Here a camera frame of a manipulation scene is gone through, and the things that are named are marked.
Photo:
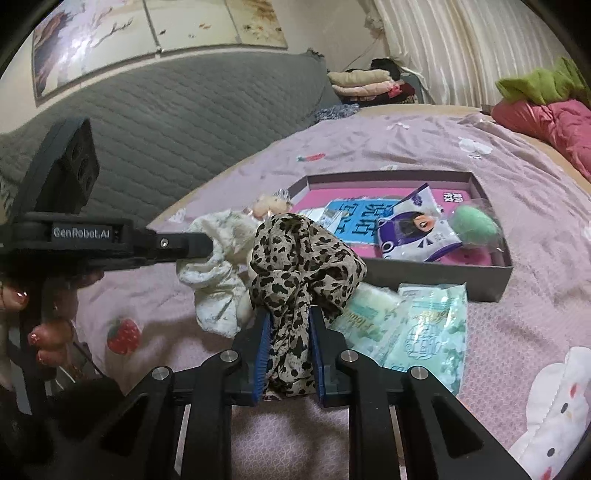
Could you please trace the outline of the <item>person's left hand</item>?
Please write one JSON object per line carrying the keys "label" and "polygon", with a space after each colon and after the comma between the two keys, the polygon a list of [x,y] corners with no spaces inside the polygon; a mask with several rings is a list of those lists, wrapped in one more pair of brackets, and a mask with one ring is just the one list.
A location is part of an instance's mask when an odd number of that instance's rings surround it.
{"label": "person's left hand", "polygon": [[[67,361],[67,345],[73,340],[77,291],[93,285],[104,276],[94,271],[73,278],[49,280],[43,290],[43,315],[40,324],[28,334],[27,342],[36,350],[36,360],[43,366],[57,367]],[[1,332],[8,327],[10,314],[22,311],[31,296],[5,275],[1,276]]]}

